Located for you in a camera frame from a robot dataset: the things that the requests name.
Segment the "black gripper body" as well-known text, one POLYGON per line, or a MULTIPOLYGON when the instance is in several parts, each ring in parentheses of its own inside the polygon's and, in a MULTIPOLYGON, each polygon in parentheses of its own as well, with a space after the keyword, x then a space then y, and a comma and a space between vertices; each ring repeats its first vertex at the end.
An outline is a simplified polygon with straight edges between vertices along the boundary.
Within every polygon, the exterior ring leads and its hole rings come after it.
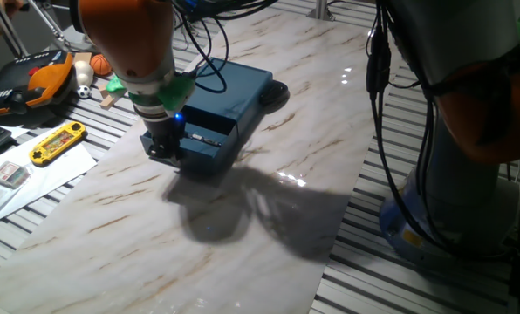
POLYGON ((185 118, 181 113, 145 121, 150 132, 153 152, 176 152, 185 133, 185 118))

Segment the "person's hand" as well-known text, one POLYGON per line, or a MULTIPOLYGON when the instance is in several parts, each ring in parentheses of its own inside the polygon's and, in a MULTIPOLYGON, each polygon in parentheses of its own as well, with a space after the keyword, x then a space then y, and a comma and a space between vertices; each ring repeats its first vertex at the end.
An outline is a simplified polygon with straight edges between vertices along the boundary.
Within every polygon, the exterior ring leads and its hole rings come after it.
POLYGON ((14 15, 24 6, 23 0, 2 0, 1 3, 7 15, 14 15))

